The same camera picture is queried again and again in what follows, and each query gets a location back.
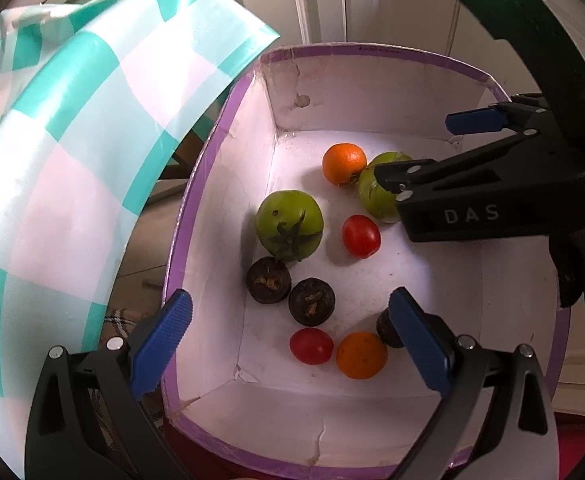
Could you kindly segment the orange tangerine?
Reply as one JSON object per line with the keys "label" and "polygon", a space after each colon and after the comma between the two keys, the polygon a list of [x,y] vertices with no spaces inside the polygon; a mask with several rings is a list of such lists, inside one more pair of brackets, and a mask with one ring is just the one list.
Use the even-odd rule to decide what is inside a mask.
{"label": "orange tangerine", "polygon": [[338,344],[336,364],[343,375],[366,380],[377,375],[387,364],[388,350],[376,334],[354,332]]}
{"label": "orange tangerine", "polygon": [[325,179],[337,186],[349,185],[358,180],[366,166],[367,158],[364,151],[352,143],[332,145],[322,159]]}

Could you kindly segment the white purple-rimmed cardboard box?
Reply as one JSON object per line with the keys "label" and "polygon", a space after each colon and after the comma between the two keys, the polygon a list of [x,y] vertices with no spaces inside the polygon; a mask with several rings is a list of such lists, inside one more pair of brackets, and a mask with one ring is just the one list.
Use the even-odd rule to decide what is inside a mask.
{"label": "white purple-rimmed cardboard box", "polygon": [[453,332],[488,348],[530,344],[557,385],[570,316],[558,309],[545,238],[414,244],[401,224],[385,224],[381,249],[357,259],[341,240],[343,221],[361,209],[357,193],[321,170],[339,142],[372,157],[444,159],[478,148],[491,134],[456,138],[445,117],[506,97],[491,75],[455,58],[378,44],[276,49],[238,81],[187,187],[166,276],[194,301],[162,380],[166,440],[194,476],[385,478],[439,400],[402,350],[367,380],[293,357],[298,324],[286,304],[258,304],[245,287],[250,264],[264,255],[253,217],[277,190],[305,191],[321,207],[321,245],[290,274],[335,290],[324,324],[335,340],[373,330],[402,286]]}

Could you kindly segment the large green tomato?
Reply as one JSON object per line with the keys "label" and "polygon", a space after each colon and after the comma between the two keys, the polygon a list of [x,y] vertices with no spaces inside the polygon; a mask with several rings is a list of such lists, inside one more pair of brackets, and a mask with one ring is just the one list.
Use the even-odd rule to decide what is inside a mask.
{"label": "large green tomato", "polygon": [[324,218],[319,204],[308,193],[275,191],[262,200],[254,228],[259,242],[274,258],[302,261],[320,246]]}

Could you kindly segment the teal white checkered tablecloth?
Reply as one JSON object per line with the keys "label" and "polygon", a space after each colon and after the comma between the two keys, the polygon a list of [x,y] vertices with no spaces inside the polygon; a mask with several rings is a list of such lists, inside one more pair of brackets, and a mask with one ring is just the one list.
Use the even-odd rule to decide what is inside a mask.
{"label": "teal white checkered tablecloth", "polygon": [[97,346],[161,171],[276,37],[235,0],[0,14],[0,457],[17,476],[47,351]]}

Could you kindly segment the red tomato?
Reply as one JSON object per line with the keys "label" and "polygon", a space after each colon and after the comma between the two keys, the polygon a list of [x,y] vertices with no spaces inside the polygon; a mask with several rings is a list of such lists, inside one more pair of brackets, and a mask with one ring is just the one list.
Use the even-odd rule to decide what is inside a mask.
{"label": "red tomato", "polygon": [[322,365],[329,362],[334,348],[333,338],[324,330],[314,327],[297,330],[289,338],[290,352],[298,361],[307,365]]}
{"label": "red tomato", "polygon": [[343,245],[359,259],[370,258],[381,249],[381,231],[377,224],[363,214],[354,214],[343,222]]}

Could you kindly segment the dark brown passion fruit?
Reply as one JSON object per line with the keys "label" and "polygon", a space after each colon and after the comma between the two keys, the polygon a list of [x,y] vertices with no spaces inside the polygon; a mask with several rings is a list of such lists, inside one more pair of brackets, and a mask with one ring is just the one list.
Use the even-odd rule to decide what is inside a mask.
{"label": "dark brown passion fruit", "polygon": [[291,277],[285,263],[274,257],[263,257],[248,269],[245,285],[259,304],[278,304],[291,291]]}

